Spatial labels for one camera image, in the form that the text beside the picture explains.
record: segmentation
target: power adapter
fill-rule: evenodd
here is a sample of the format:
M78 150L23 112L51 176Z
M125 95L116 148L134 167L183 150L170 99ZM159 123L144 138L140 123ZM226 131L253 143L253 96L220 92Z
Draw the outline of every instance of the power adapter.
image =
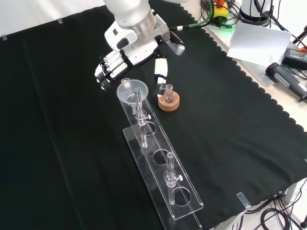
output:
M287 48L286 54L283 59L283 64L289 65L296 69L307 69L307 53Z

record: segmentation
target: wall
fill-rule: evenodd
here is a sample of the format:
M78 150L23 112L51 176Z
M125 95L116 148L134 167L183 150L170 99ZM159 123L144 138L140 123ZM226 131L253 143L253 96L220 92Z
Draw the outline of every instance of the wall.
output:
M0 0L0 36L102 5L103 0Z

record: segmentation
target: table leg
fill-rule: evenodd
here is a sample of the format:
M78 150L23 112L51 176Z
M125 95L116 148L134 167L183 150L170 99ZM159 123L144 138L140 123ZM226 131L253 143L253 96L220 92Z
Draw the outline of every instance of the table leg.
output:
M235 223L239 222L241 217L244 215L245 212L241 212L236 217L231 217L223 223L220 223L215 230L228 230L230 229Z
M307 216L306 216L304 222L301 223L301 227L304 228L304 229L307 229Z
M286 206L288 206L293 198L293 194L295 192L297 183L293 184L292 186L290 186L287 190L286 196L283 198L284 203Z

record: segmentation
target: hole in rack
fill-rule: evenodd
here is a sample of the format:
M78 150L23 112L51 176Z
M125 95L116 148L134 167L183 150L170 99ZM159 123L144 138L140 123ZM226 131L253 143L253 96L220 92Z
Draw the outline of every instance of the hole in rack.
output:
M153 161L158 165L166 165L166 155L168 151L165 149L158 149L153 153Z
M147 121L144 127L145 127L145 136L151 136L157 130L155 124L151 121Z
M175 197L175 205L186 206L191 202L191 193L184 187L175 188L172 192Z

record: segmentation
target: green cable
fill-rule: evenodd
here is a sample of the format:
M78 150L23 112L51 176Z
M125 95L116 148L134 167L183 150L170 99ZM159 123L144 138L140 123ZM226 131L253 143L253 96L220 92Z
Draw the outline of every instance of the green cable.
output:
M212 4L210 3L210 10L209 10L209 15L207 16L207 18L205 20L203 20L202 22L200 22L200 23L191 24L191 25L189 25L189 27L200 26L200 25L206 23L211 18L212 10L213 10L212 9Z

